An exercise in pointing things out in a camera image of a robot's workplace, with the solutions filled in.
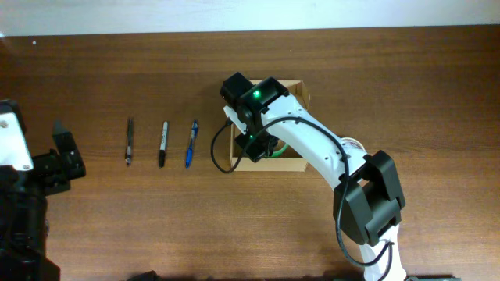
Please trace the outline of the black white marker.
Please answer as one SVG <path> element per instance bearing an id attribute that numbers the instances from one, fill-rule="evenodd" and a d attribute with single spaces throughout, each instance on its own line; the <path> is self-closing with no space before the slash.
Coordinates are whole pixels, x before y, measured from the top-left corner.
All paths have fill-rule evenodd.
<path id="1" fill-rule="evenodd" d="M 165 165 L 168 126 L 169 123 L 164 121 L 162 125 L 162 138 L 159 146 L 159 168 Z"/>

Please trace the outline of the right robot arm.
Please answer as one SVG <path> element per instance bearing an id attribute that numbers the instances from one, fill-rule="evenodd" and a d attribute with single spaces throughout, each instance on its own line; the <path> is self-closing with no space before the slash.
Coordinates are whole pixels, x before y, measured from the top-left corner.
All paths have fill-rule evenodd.
<path id="1" fill-rule="evenodd" d="M 312 117 L 273 77 L 254 84 L 241 73 L 220 89 L 227 126 L 239 159 L 269 158 L 280 141 L 289 145 L 327 181 L 334 192 L 335 235 L 344 256 L 364 270 L 366 280 L 404 280 L 398 249 L 405 198 L 394 160 L 384 151 L 371 155 Z"/>

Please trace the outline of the green tape roll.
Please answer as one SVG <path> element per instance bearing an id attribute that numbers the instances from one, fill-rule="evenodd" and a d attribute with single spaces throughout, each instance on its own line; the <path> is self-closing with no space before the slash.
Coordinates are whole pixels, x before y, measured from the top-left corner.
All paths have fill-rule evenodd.
<path id="1" fill-rule="evenodd" d="M 279 158 L 285 151 L 288 149 L 289 145 L 284 144 L 281 148 L 279 148 L 276 151 L 273 151 L 270 155 L 269 158 Z"/>

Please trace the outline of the black pen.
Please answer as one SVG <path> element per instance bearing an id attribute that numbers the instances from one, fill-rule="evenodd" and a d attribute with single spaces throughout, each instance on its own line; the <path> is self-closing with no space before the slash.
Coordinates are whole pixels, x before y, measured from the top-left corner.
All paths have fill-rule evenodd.
<path id="1" fill-rule="evenodd" d="M 127 166 L 130 166 L 132 163 L 133 135 L 134 135 L 134 121 L 132 118 L 129 118 L 127 120 L 127 146 L 124 156 Z"/>

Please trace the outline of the white masking tape roll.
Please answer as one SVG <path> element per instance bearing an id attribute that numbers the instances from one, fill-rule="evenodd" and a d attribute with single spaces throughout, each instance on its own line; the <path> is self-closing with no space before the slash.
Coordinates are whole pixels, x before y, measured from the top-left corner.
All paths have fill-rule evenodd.
<path id="1" fill-rule="evenodd" d="M 366 152 L 366 149 L 364 148 L 364 146 L 355 138 L 342 137 L 341 138 L 341 145 L 342 145 L 345 152 L 348 152 L 348 151 Z"/>

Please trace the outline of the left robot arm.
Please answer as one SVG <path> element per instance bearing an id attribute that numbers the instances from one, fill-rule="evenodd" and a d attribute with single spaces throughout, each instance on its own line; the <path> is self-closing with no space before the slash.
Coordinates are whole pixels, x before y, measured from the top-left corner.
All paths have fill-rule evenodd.
<path id="1" fill-rule="evenodd" d="M 47 197 L 67 192 L 86 176 L 72 133 L 60 121 L 52 131 L 55 149 L 33 158 L 34 168 L 1 166 L 1 279 L 58 281 L 60 267 L 47 258 Z"/>

